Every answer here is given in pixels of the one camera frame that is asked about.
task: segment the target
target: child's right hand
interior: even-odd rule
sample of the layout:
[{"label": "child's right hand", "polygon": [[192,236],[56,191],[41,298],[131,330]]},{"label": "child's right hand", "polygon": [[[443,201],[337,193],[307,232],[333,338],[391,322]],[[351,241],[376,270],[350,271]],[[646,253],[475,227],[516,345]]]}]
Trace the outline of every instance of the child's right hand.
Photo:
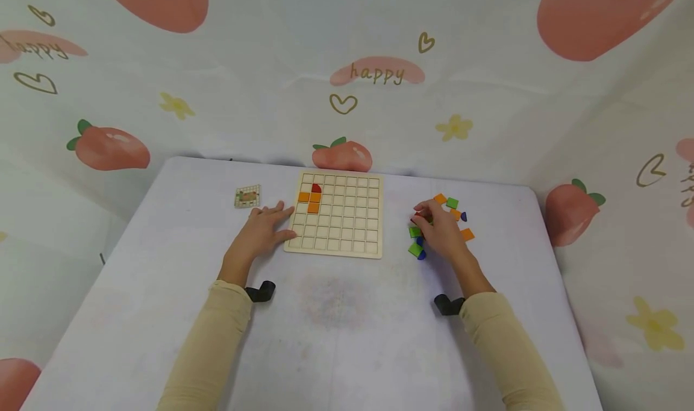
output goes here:
[{"label": "child's right hand", "polygon": [[[422,230],[429,246],[450,264],[456,264],[456,260],[460,260],[469,253],[455,218],[444,211],[437,201],[432,198],[420,202],[414,210],[423,216],[412,216],[412,223]],[[426,220],[429,216],[433,216],[433,224],[429,224]]]}]

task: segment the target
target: beige sleeve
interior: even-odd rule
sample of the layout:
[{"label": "beige sleeve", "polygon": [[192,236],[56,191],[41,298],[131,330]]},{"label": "beige sleeve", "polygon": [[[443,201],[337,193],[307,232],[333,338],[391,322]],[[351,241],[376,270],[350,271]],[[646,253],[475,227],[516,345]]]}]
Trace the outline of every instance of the beige sleeve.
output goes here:
[{"label": "beige sleeve", "polygon": [[552,375],[505,296],[476,293],[465,301],[460,317],[492,369],[508,411],[564,409]]},{"label": "beige sleeve", "polygon": [[216,410],[252,302],[242,287],[216,280],[178,352],[158,411]]}]

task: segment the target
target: wooden puzzle board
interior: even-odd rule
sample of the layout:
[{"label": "wooden puzzle board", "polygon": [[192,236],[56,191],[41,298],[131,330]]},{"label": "wooden puzzle board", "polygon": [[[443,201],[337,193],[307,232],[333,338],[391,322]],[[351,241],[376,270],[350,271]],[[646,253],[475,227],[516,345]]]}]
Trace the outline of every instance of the wooden puzzle board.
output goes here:
[{"label": "wooden puzzle board", "polygon": [[285,251],[383,256],[383,177],[305,171],[299,176],[295,199],[289,228],[298,236],[284,243]]}]

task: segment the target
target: green tile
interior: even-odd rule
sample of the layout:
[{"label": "green tile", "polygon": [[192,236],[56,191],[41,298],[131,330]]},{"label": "green tile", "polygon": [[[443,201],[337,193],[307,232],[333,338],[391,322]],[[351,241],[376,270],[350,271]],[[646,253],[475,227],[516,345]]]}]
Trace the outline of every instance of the green tile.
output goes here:
[{"label": "green tile", "polygon": [[420,247],[418,245],[418,243],[415,242],[410,246],[410,249],[407,251],[411,252],[413,256],[419,257],[419,254],[422,252],[422,250],[423,250],[423,248]]}]

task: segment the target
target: orange tile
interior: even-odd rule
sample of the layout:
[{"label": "orange tile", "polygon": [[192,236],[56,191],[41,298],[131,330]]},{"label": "orange tile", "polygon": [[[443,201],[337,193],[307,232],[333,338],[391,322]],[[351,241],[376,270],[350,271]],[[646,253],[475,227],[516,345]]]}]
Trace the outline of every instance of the orange tile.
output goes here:
[{"label": "orange tile", "polygon": [[465,242],[470,241],[470,239],[475,238],[473,231],[470,230],[469,228],[464,228],[464,229],[460,230],[460,233],[463,234],[463,239],[465,239]]}]

